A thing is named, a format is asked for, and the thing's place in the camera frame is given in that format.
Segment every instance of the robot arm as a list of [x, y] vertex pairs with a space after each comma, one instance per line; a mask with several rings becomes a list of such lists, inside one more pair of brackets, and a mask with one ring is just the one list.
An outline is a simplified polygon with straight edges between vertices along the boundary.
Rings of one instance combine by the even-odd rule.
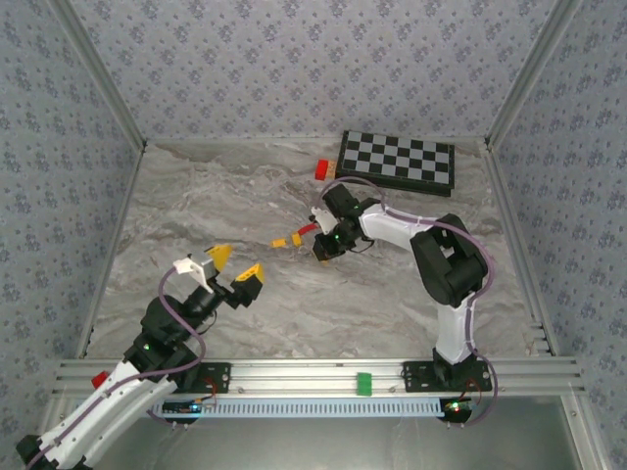
[[488, 266], [478, 249], [456, 232], [438, 226], [441, 222], [467, 233], [456, 215], [440, 219], [416, 217], [406, 212], [384, 209], [379, 201], [358, 201], [341, 184], [323, 197], [328, 211], [313, 208], [322, 233], [316, 235], [313, 252], [318, 259], [339, 257], [366, 241], [384, 240], [412, 252], [422, 283], [438, 303], [439, 336], [434, 362], [442, 380], [453, 378], [455, 366], [473, 360], [466, 338], [466, 316], [472, 309], [470, 297], [478, 291]]
[[149, 303], [142, 332], [107, 380], [55, 428], [18, 443], [26, 468], [88, 470], [154, 403], [203, 382], [200, 360], [186, 344], [196, 340], [190, 340], [190, 333], [168, 310], [195, 330], [215, 316], [222, 303], [249, 306], [263, 286], [262, 267], [257, 264], [240, 274], [231, 290], [222, 287], [217, 276], [230, 252], [230, 247], [218, 246], [174, 263], [178, 273], [189, 273], [200, 287], [183, 303], [170, 296], [164, 297], [169, 307], [160, 298]]

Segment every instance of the blue floral wallpaper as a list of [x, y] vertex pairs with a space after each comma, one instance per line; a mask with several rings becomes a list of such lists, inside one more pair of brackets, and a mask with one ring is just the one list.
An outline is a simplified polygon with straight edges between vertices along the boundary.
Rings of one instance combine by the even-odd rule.
[[554, 0], [73, 0], [149, 139], [485, 135]]
[[627, 468], [627, 4], [584, 0], [498, 150], [562, 353]]
[[0, 468], [72, 357], [135, 165], [46, 2], [0, 3]]

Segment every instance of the floor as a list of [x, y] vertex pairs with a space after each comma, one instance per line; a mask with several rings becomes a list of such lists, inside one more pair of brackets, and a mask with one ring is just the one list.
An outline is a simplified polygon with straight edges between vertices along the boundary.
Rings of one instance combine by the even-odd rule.
[[[269, 242], [308, 223], [319, 158], [339, 142], [178, 143], [148, 147], [121, 242], [97, 315], [88, 357], [119, 357], [175, 259], [214, 244], [233, 246], [220, 279], [230, 282], [260, 261], [265, 285], [249, 307], [223, 306], [207, 333], [212, 357], [429, 356], [438, 324], [413, 256], [383, 242], [322, 265], [300, 248]], [[361, 199], [368, 189], [352, 186]], [[451, 198], [388, 191], [399, 210], [459, 215], [497, 264], [493, 289], [477, 305], [475, 340], [485, 353], [521, 356], [532, 321], [521, 300], [484, 162], [458, 148]], [[167, 292], [183, 300], [195, 288], [180, 276]]]

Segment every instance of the wall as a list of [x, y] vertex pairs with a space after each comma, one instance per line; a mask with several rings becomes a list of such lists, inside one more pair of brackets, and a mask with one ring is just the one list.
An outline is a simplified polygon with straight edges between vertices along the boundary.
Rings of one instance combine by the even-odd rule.
[[72, 357], [135, 165], [46, 2], [0, 4], [0, 468]]
[[74, 0], [149, 139], [485, 135], [554, 0]]
[[498, 154], [559, 336], [627, 468], [627, 7], [584, 0]]

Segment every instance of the yellow block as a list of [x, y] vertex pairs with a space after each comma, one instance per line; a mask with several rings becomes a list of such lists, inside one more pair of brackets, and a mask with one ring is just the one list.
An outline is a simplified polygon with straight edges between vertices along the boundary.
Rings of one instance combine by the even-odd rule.
[[301, 236], [298, 232], [294, 232], [292, 234], [292, 243], [295, 247], [300, 247], [301, 245], [303, 245], [303, 240], [301, 240]]
[[222, 271], [226, 266], [228, 257], [230, 257], [233, 247], [230, 245], [215, 245], [209, 248], [205, 253], [212, 257], [214, 260], [214, 266], [218, 271]]
[[239, 276], [235, 278], [236, 281], [243, 282], [251, 276], [257, 276], [257, 278], [264, 283], [264, 268], [259, 264], [255, 264], [252, 267], [249, 267], [247, 270], [242, 272]]
[[284, 238], [277, 238], [276, 240], [272, 240], [270, 242], [270, 245], [273, 248], [281, 248], [287, 245], [287, 240], [285, 240]]

